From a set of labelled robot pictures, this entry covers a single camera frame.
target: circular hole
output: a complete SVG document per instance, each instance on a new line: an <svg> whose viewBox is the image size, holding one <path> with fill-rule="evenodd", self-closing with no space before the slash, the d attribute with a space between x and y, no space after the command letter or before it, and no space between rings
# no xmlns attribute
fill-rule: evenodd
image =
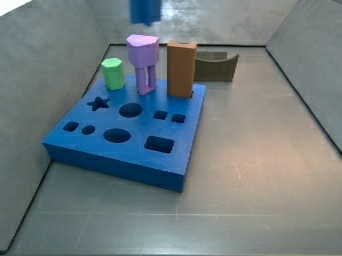
<svg viewBox="0 0 342 256"><path fill-rule="evenodd" d="M110 129L105 132L104 137L113 143L124 143L132 138L130 132L124 129Z"/></svg>
<svg viewBox="0 0 342 256"><path fill-rule="evenodd" d="M129 103L121 107L120 113L124 117L137 117L142 114L144 107L138 103Z"/></svg>
<svg viewBox="0 0 342 256"><path fill-rule="evenodd" d="M89 125L86 126L83 129L82 129L82 133L85 135L90 135L96 132L96 127L93 125Z"/></svg>

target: square hole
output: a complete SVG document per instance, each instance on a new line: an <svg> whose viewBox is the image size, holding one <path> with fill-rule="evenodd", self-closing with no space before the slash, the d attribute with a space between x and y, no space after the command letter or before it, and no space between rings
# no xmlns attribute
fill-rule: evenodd
<svg viewBox="0 0 342 256"><path fill-rule="evenodd" d="M156 111L154 118L166 120L166 117L168 117L168 112L166 111L161 111L161 110Z"/></svg>
<svg viewBox="0 0 342 256"><path fill-rule="evenodd" d="M176 141L157 137L157 136L149 136L148 141L145 143L145 148L170 154L174 148Z"/></svg>
<svg viewBox="0 0 342 256"><path fill-rule="evenodd" d="M182 114L174 114L172 121L184 124L186 121L186 116Z"/></svg>
<svg viewBox="0 0 342 256"><path fill-rule="evenodd" d="M78 122L69 122L65 127L63 130L67 132L74 132L79 127L79 123Z"/></svg>

